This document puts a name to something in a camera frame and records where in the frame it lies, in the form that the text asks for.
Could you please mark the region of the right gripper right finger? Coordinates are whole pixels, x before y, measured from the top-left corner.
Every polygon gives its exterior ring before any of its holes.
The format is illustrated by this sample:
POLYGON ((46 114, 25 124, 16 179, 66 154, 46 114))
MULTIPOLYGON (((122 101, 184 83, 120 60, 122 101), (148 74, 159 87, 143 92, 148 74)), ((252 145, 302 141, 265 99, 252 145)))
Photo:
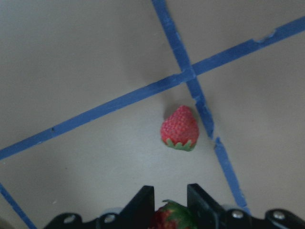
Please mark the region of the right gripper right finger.
POLYGON ((250 229, 252 220, 243 210, 224 208, 198 184, 187 185, 187 208, 199 229, 250 229))

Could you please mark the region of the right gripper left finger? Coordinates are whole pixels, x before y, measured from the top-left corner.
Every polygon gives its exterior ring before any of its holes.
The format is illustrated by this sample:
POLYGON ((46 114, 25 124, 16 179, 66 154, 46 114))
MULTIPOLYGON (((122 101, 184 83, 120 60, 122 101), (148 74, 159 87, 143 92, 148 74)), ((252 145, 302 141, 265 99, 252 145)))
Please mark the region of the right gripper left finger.
POLYGON ((106 213, 96 221, 97 229, 147 229, 154 215, 154 187, 143 186, 120 213, 106 213))

